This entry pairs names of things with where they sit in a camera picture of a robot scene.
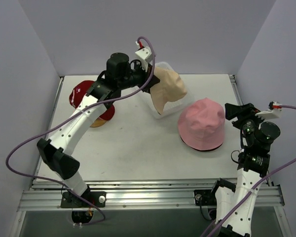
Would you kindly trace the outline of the beige hat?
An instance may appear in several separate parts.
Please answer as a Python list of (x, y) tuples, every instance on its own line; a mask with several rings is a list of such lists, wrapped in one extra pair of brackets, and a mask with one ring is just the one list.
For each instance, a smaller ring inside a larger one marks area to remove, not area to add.
[(150, 96), (156, 111), (163, 114), (167, 102), (176, 102), (187, 95), (187, 89), (180, 75), (161, 67), (155, 67), (154, 76), (160, 82), (150, 88)]

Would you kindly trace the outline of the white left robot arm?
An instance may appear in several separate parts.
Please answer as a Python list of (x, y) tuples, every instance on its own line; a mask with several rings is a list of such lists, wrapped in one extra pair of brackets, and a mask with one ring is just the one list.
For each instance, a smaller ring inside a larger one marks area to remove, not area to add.
[(80, 163), (72, 153), (91, 124), (100, 117), (114, 101), (124, 99), (121, 92), (132, 87), (148, 91), (158, 80), (153, 78), (154, 54), (149, 47), (135, 52), (130, 61), (124, 53), (114, 53), (106, 63), (106, 69), (87, 89), (82, 101), (65, 124), (55, 128), (47, 140), (41, 138), (37, 148), (43, 162), (73, 191), (72, 202), (78, 207), (89, 203), (88, 185), (79, 174)]

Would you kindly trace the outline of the red baseball cap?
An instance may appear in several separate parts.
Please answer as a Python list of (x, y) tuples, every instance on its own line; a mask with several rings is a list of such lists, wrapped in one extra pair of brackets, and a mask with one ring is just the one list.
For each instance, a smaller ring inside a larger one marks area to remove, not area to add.
[[(89, 106), (96, 102), (96, 99), (91, 99), (91, 96), (87, 96), (87, 91), (93, 85), (93, 80), (84, 80), (76, 85), (69, 96), (69, 103), (75, 109), (80, 108), (82, 109), (82, 105)], [(101, 114), (98, 118), (104, 119), (109, 121), (115, 115), (115, 107), (111, 105), (103, 114)]]

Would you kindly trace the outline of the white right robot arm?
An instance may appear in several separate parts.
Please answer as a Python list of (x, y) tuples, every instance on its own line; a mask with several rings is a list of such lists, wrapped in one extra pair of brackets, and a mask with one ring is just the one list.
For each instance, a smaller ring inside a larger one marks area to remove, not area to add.
[(250, 237), (252, 215), (270, 163), (271, 144), (280, 136), (280, 128), (271, 122), (279, 117), (281, 104), (272, 101), (268, 110), (253, 104), (225, 104), (225, 119), (240, 130), (237, 182), (216, 181), (209, 198), (217, 204), (215, 227), (210, 237)]

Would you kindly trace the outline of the pink hat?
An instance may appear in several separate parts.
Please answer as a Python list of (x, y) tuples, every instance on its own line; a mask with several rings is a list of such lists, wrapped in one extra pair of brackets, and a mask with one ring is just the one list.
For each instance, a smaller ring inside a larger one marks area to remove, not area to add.
[(204, 98), (186, 107), (178, 119), (181, 140), (190, 148), (209, 152), (224, 142), (225, 113), (223, 107)]

